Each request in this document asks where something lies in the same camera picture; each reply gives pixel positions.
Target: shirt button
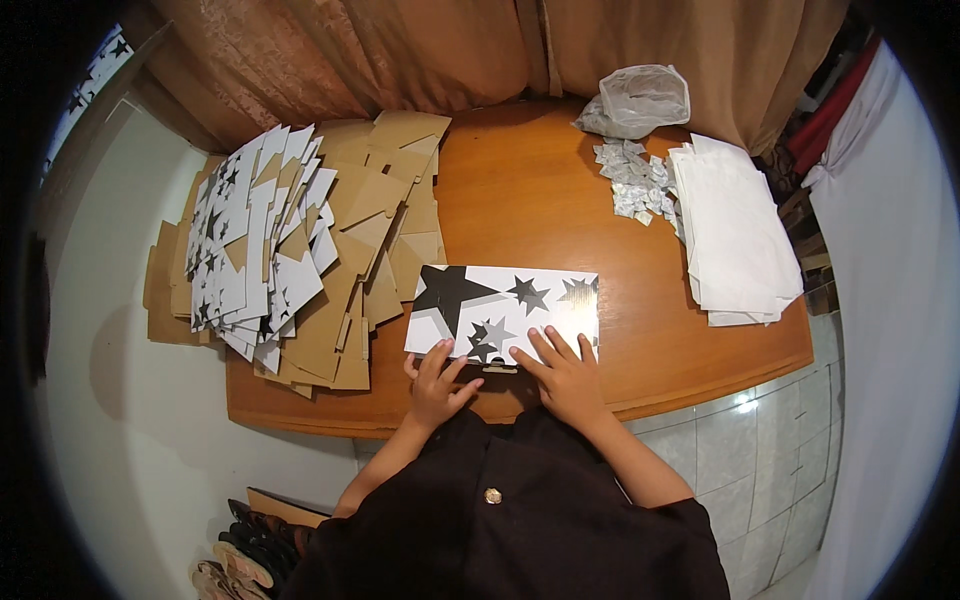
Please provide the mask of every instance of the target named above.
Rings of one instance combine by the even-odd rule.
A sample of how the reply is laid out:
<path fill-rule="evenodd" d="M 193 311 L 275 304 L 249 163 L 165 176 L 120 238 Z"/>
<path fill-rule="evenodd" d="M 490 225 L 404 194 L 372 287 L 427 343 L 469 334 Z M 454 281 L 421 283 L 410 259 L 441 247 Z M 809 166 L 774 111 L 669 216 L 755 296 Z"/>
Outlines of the shirt button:
<path fill-rule="evenodd" d="M 487 488 L 483 492 L 483 499 L 487 501 L 487 504 L 499 504 L 503 501 L 503 494 L 497 488 Z"/>

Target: plastic bag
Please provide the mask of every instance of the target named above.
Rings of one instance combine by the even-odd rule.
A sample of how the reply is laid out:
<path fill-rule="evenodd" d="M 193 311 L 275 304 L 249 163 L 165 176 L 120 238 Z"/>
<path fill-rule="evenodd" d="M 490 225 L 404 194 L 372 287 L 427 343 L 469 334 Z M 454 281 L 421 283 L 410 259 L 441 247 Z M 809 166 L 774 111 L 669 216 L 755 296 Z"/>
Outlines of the plastic bag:
<path fill-rule="evenodd" d="M 661 125 L 690 120 L 690 92 L 677 69 L 640 64 L 613 71 L 600 80 L 573 126 L 583 132 L 639 139 Z"/>

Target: orange wooden tabletop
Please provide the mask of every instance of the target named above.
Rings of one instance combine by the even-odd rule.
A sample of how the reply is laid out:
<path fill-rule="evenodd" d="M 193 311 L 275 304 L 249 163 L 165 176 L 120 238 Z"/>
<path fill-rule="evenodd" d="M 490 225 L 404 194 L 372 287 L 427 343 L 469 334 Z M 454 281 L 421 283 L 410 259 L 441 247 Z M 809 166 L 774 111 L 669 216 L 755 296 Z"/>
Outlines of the orange wooden tabletop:
<path fill-rule="evenodd" d="M 600 275 L 600 370 L 622 420 L 655 415 L 747 389 L 813 362 L 803 297 L 778 323 L 709 327 L 690 296 L 686 254 L 661 217 L 650 227 L 613 214 L 610 181 L 593 162 L 599 136 L 570 126 L 580 102 L 538 102 L 454 115 L 434 189 L 447 260 L 589 271 Z M 666 156 L 688 139 L 660 128 L 647 149 Z M 311 402 L 227 357 L 232 420 L 307 433 L 386 438 L 409 403 L 403 343 L 410 312 L 376 330 L 371 390 L 321 393 Z M 464 381 L 479 367 L 467 367 Z M 483 373 L 472 409 L 510 422 L 536 398 L 533 380 Z"/>

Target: hand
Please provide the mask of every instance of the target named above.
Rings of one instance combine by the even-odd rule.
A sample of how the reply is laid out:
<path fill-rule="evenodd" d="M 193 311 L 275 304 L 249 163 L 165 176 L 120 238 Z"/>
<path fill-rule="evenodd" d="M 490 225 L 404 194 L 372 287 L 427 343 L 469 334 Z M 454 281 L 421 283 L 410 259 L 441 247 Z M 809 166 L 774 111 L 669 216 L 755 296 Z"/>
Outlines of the hand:
<path fill-rule="evenodd" d="M 403 370 L 414 382 L 413 407 L 410 409 L 410 416 L 430 431 L 456 415 L 457 411 L 483 385 L 483 379 L 474 379 L 459 392 L 453 393 L 453 380 L 467 363 L 467 358 L 461 356 L 450 363 L 444 372 L 440 372 L 451 350 L 453 350 L 453 340 L 441 340 L 427 352 L 423 362 L 420 363 L 419 371 L 414 369 L 413 354 L 409 354 L 407 361 L 403 363 Z"/>
<path fill-rule="evenodd" d="M 577 358 L 564 338 L 552 325 L 546 335 L 553 344 L 547 344 L 536 329 L 527 331 L 527 337 L 546 365 L 517 348 L 510 348 L 510 355 L 517 363 L 537 378 L 540 384 L 540 401 L 547 409 L 580 433 L 590 428 L 601 418 L 610 414 L 600 393 L 600 370 L 587 336 L 577 336 L 580 354 Z"/>

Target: star-patterned box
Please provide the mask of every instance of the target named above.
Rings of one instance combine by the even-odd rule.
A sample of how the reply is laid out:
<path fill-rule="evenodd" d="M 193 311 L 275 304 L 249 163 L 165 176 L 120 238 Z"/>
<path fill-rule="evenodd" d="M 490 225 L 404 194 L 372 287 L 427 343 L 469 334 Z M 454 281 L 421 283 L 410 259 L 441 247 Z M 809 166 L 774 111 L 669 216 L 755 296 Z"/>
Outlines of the star-patterned box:
<path fill-rule="evenodd" d="M 453 338 L 453 358 L 515 365 L 510 347 L 538 358 L 527 330 L 553 325 L 578 355 L 580 333 L 596 354 L 598 283 L 596 273 L 577 271 L 424 265 L 404 349 L 423 356 Z"/>

